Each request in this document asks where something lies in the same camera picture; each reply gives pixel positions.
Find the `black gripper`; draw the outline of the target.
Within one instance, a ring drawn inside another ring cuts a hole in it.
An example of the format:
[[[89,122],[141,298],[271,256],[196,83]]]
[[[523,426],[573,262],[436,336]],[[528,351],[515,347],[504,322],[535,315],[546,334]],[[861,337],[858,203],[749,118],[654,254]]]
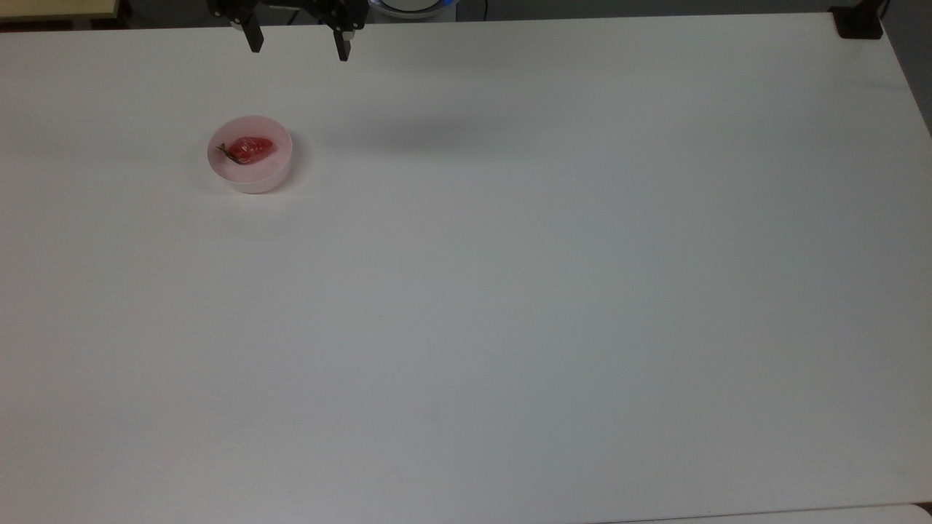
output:
[[[208,10],[217,19],[225,20],[242,32],[250,50],[259,53],[265,37],[254,13],[257,4],[270,9],[303,9],[301,0],[259,0],[208,1]],[[307,1],[306,11],[333,31],[337,56],[341,62],[347,62],[353,37],[366,26],[368,1]]]

